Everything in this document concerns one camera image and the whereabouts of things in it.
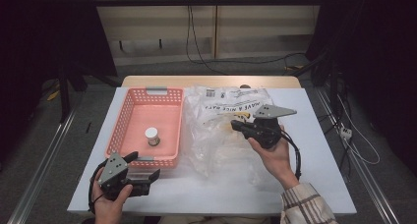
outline sleeve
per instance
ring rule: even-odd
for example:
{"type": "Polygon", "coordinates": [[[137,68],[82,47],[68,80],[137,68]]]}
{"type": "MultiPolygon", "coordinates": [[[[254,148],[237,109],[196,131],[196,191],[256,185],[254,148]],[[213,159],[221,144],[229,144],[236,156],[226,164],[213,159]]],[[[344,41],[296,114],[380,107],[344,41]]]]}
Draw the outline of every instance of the sleeve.
{"type": "Polygon", "coordinates": [[[300,184],[291,188],[281,197],[281,224],[337,223],[326,201],[310,184],[300,184]]]}

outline hand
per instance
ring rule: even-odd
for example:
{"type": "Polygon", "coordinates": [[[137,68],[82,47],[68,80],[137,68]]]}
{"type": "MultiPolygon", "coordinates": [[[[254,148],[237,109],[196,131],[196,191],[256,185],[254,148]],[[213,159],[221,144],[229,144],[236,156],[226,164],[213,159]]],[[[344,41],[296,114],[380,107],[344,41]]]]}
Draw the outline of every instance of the hand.
{"type": "Polygon", "coordinates": [[[252,146],[252,149],[262,158],[267,170],[286,190],[300,184],[295,177],[294,172],[291,170],[287,140],[280,139],[276,146],[268,150],[262,148],[261,145],[253,138],[249,138],[248,142],[252,146]]]}
{"type": "Polygon", "coordinates": [[[103,191],[98,184],[98,178],[104,168],[98,170],[97,175],[94,179],[92,187],[92,200],[99,199],[95,202],[95,223],[99,224],[117,224],[122,218],[123,203],[129,197],[133,187],[132,185],[126,185],[119,194],[116,200],[112,201],[103,196],[103,191]]]}

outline plastic bag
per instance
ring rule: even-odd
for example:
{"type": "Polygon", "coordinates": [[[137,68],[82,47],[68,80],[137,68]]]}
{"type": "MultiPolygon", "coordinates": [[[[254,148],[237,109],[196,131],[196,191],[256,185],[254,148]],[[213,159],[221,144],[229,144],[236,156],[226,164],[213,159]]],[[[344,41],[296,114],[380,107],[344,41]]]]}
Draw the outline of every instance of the plastic bag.
{"type": "Polygon", "coordinates": [[[185,89],[181,127],[181,151],[194,168],[209,176],[223,164],[244,161],[251,183],[257,183],[266,169],[259,155],[230,121],[253,122],[253,114],[272,104],[264,88],[205,87],[185,89]]]}

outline pink plastic basket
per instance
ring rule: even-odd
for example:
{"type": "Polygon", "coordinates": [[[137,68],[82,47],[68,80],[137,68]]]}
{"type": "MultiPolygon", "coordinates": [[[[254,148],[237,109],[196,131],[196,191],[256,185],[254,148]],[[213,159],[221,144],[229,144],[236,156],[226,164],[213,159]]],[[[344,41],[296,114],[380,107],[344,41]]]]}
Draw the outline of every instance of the pink plastic basket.
{"type": "Polygon", "coordinates": [[[139,159],[130,163],[142,168],[174,168],[177,165],[182,88],[129,88],[106,149],[125,156],[133,151],[139,159]],[[156,128],[160,142],[151,146],[145,130],[156,128]]]}

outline small jar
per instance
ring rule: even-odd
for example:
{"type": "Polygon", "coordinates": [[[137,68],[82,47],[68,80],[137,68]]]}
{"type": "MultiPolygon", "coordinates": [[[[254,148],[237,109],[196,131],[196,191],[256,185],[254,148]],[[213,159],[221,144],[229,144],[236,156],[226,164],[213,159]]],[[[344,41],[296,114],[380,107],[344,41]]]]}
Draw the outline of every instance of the small jar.
{"type": "Polygon", "coordinates": [[[148,139],[148,144],[150,146],[157,146],[160,143],[160,138],[157,135],[157,129],[156,128],[148,128],[145,131],[145,136],[148,139]]]}

